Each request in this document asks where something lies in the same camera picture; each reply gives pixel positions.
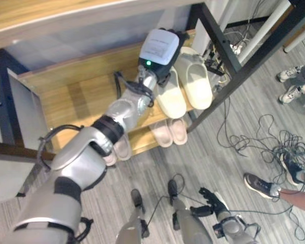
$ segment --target sneaker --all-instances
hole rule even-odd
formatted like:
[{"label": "sneaker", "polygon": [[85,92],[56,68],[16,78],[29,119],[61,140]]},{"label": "sneaker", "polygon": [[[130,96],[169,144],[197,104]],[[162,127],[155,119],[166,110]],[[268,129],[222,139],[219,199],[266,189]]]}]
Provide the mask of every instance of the sneaker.
[{"label": "sneaker", "polygon": [[279,100],[282,103],[290,103],[295,98],[299,98],[302,94],[305,94],[305,85],[292,85],[285,94],[279,97]]},{"label": "sneaker", "polygon": [[259,193],[264,198],[279,197],[281,188],[277,184],[266,182],[256,175],[245,173],[244,183],[249,189]]},{"label": "sneaker", "polygon": [[289,159],[288,154],[281,154],[280,162],[281,162],[281,165],[286,170],[286,178],[289,183],[291,183],[294,186],[303,184],[303,181],[296,178],[297,172],[302,171],[302,168],[300,168],[296,163],[291,161]]},{"label": "sneaker", "polygon": [[295,78],[297,76],[297,74],[300,73],[301,67],[302,66],[296,66],[294,68],[287,69],[287,70],[280,72],[279,74],[277,74],[278,80],[280,82],[285,82],[286,80],[288,80],[290,78]]}]

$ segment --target wall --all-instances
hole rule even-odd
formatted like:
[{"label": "wall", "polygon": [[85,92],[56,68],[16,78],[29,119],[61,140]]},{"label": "wall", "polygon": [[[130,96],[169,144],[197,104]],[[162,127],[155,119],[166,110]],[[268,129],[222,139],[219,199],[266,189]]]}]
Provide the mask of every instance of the wall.
[{"label": "wall", "polygon": [[[216,21],[219,21],[228,1],[206,1]],[[230,22],[248,19],[258,0],[233,1],[238,1],[238,6]],[[270,15],[277,2],[266,0],[256,17]],[[22,41],[6,49],[23,65],[34,70],[71,58],[143,41],[149,30],[156,27],[184,30],[189,12],[190,6],[155,11]]]}]

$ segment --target white device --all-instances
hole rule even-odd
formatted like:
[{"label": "white device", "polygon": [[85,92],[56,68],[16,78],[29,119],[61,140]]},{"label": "white device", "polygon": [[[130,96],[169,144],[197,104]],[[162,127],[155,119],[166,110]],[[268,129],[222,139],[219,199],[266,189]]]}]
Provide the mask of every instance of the white device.
[{"label": "white device", "polygon": [[167,65],[178,48],[177,34],[163,29],[153,29],[144,41],[140,58],[160,65]]}]

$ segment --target black sneaker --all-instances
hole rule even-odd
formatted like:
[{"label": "black sneaker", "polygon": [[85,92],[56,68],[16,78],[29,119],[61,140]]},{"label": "black sneaker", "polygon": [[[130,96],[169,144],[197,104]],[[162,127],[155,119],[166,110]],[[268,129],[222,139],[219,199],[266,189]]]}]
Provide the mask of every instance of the black sneaker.
[{"label": "black sneaker", "polygon": [[300,168],[296,163],[290,160],[289,154],[281,154],[280,155],[281,165],[286,170],[286,178],[289,183],[294,186],[299,184],[303,184],[304,182],[296,178],[296,174],[303,169]]},{"label": "black sneaker", "polygon": [[280,187],[278,185],[266,182],[256,175],[245,173],[244,183],[249,189],[259,193],[264,198],[279,197]]}]

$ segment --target slide sandal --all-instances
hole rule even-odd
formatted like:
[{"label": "slide sandal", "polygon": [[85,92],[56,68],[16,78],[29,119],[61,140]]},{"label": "slide sandal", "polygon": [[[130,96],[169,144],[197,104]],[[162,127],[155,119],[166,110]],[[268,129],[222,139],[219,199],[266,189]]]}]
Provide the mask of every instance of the slide sandal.
[{"label": "slide sandal", "polygon": [[187,126],[183,118],[168,119],[167,125],[176,145],[183,145],[188,141]]},{"label": "slide sandal", "polygon": [[114,151],[121,161],[126,161],[132,156],[132,148],[127,134],[122,135],[119,141],[114,144]]},{"label": "slide sandal", "polygon": [[174,67],[192,107],[208,108],[212,103],[212,90],[202,57],[194,49],[182,47]]},{"label": "slide sandal", "polygon": [[156,100],[169,118],[181,118],[186,113],[187,105],[179,88],[177,72],[174,67],[170,69],[170,78],[166,86],[156,86]]},{"label": "slide sandal", "polygon": [[116,157],[116,154],[115,154],[114,150],[112,149],[111,154],[109,156],[103,157],[103,159],[106,162],[106,166],[114,165],[117,161],[117,157]]},{"label": "slide sandal", "polygon": [[173,139],[170,131],[168,130],[166,120],[152,124],[151,126],[149,126],[149,128],[154,134],[154,137],[156,138],[156,141],[159,146],[169,147],[170,145],[172,145]]}]

